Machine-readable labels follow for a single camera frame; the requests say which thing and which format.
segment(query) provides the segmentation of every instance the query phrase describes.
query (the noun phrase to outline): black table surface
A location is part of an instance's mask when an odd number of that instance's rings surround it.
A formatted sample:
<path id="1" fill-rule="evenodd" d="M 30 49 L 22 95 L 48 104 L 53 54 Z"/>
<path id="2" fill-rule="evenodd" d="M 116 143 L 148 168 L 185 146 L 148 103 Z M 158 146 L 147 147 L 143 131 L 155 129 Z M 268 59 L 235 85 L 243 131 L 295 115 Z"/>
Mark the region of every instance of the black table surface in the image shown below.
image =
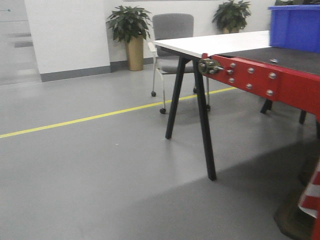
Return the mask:
<path id="1" fill-rule="evenodd" d="M 320 75 L 320 53 L 316 52 L 279 47 L 266 47 L 245 51 L 227 52 L 219 55 L 226 57 L 240 57 L 305 73 Z"/>

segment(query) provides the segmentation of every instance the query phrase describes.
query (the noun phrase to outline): chair backrest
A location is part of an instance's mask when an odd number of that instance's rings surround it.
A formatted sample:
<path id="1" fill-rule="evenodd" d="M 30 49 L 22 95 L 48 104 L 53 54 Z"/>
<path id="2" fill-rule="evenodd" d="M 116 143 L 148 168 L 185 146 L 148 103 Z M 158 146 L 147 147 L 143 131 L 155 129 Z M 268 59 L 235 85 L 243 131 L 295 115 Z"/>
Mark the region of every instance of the chair backrest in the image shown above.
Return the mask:
<path id="1" fill-rule="evenodd" d="M 189 38 L 194 35 L 194 17 L 187 13 L 164 13 L 152 17 L 155 40 Z M 171 54 L 157 49 L 160 57 Z"/>

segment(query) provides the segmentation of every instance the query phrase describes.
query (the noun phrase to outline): white tabletop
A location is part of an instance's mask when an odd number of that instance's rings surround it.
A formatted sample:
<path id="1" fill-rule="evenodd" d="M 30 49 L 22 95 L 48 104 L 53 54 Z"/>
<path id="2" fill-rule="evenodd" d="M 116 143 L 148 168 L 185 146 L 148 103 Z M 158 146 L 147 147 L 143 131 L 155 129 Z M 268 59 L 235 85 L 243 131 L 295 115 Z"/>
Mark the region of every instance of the white tabletop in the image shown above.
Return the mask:
<path id="1" fill-rule="evenodd" d="M 203 53 L 209 56 L 229 52 L 262 49 L 269 47 L 269 31 L 252 31 L 210 36 L 196 36 L 156 40 L 157 46 L 175 50 L 197 58 Z"/>

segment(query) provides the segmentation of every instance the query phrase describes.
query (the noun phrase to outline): gray baseboard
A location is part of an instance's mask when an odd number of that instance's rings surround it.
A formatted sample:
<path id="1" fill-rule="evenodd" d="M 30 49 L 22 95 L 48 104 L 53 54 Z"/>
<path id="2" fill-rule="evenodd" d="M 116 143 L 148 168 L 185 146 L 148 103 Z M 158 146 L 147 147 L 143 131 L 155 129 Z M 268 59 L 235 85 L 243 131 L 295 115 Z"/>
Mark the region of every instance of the gray baseboard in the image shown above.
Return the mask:
<path id="1" fill-rule="evenodd" d="M 72 78 L 79 78 L 79 77 L 87 77 L 93 75 L 100 75 L 100 74 L 109 74 L 111 73 L 110 66 L 99 66 L 99 67 L 91 67 L 85 69 L 76 69 L 70 71 L 59 71 L 59 72 L 50 72 L 50 73 L 43 73 L 40 74 L 42 82 L 49 82 L 61 79 L 72 79 Z"/>
<path id="2" fill-rule="evenodd" d="M 143 60 L 144 65 L 152 64 L 153 58 L 145 58 Z M 79 77 L 87 77 L 93 75 L 100 75 L 100 74 L 109 74 L 118 70 L 128 69 L 128 62 L 127 61 L 114 61 L 110 63 L 110 66 L 99 66 L 99 67 L 92 67 L 92 68 L 85 68 L 85 69 L 76 69 L 70 71 L 58 71 L 58 72 L 49 72 L 49 73 L 42 73 L 41 81 L 42 82 L 49 82 L 61 79 L 72 79 L 72 78 L 79 78 Z"/>
<path id="3" fill-rule="evenodd" d="M 143 59 L 144 65 L 153 64 L 153 63 L 154 63 L 154 59 L 152 57 Z M 123 70 L 123 69 L 129 69 L 127 60 L 110 62 L 110 66 L 111 66 L 111 72 L 116 72 L 118 70 Z"/>

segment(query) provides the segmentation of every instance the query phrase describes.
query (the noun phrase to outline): chair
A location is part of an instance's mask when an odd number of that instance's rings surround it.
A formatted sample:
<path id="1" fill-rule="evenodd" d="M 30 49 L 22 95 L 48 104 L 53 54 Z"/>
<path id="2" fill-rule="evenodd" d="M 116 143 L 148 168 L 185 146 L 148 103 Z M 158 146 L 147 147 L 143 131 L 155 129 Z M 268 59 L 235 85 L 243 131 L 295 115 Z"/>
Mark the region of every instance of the chair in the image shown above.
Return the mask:
<path id="1" fill-rule="evenodd" d="M 194 33 L 194 17 L 186 13 L 165 13 L 153 16 L 153 30 L 155 40 L 189 38 Z M 151 96 L 155 97 L 155 77 L 156 72 L 159 74 L 162 81 L 163 106 L 160 113 L 166 113 L 166 98 L 165 98 L 165 81 L 163 75 L 176 74 L 178 70 L 179 57 L 156 48 L 152 42 L 148 42 L 148 47 L 153 53 L 153 83 Z M 192 62 L 188 62 L 185 66 L 184 73 L 193 73 L 194 68 Z M 206 78 L 207 86 L 207 108 L 209 106 L 209 79 Z"/>

